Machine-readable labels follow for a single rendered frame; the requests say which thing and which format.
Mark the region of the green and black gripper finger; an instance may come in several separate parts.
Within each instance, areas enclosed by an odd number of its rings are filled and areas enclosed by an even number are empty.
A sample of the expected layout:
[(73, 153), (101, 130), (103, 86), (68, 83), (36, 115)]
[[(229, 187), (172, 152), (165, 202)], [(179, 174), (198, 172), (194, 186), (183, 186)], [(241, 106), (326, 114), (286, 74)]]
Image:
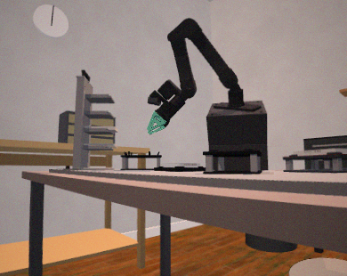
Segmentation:
[[(156, 118), (154, 118), (150, 127), (153, 127), (154, 123), (160, 124), (160, 122)], [(160, 128), (158, 128), (158, 129), (156, 129), (156, 130), (154, 130), (152, 132), (148, 131), (148, 133), (149, 134), (154, 134), (155, 132), (160, 131), (162, 129), (165, 129), (165, 126), (161, 126)]]
[[(154, 118), (156, 118), (156, 119), (157, 119), (159, 122), (161, 122), (161, 123), (150, 128), (150, 126), (151, 126), (152, 121), (153, 121)], [(151, 119), (150, 119), (149, 125), (148, 125), (148, 127), (147, 127), (147, 130), (148, 130), (148, 131), (154, 130), (154, 129), (156, 129), (156, 128), (158, 128), (158, 127), (164, 125), (164, 124), (166, 124), (166, 122), (156, 113), (156, 111), (154, 111), (153, 114), (152, 114), (152, 117), (151, 117)]]

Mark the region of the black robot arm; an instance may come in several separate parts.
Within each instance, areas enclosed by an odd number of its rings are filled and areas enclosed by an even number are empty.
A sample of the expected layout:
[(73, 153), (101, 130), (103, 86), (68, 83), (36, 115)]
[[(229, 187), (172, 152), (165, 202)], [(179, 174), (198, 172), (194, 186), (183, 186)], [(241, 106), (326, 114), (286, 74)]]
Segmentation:
[[(149, 95), (148, 104), (159, 106), (161, 102), (163, 102), (159, 108), (164, 111), (164, 113), (170, 110), (172, 106), (178, 111), (185, 104), (187, 99), (195, 95), (197, 87), (191, 71), (185, 38), (191, 40), (201, 52), (214, 69), (214, 72), (219, 77), (223, 86), (230, 89), (230, 91), (228, 91), (229, 102), (218, 103), (214, 105), (214, 109), (256, 111), (261, 108), (261, 105), (244, 103), (243, 89), (241, 89), (238, 84), (236, 74), (216, 51), (203, 33), (202, 28), (191, 18), (185, 19), (167, 35), (167, 39), (171, 42), (173, 48), (181, 89), (169, 79), (165, 81), (157, 91), (155, 90)], [(173, 99), (168, 101), (173, 95)]]

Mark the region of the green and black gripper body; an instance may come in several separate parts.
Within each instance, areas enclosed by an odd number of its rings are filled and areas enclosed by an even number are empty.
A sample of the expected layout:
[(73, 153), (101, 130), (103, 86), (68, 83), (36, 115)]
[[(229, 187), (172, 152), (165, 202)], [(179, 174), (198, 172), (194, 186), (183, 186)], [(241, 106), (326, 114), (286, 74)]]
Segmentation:
[(162, 111), (161, 109), (155, 110), (156, 113), (166, 122), (163, 126), (167, 126), (170, 122), (170, 119), (173, 117), (173, 115), (177, 112), (177, 109), (172, 106), (170, 110), (168, 110), (166, 113)]

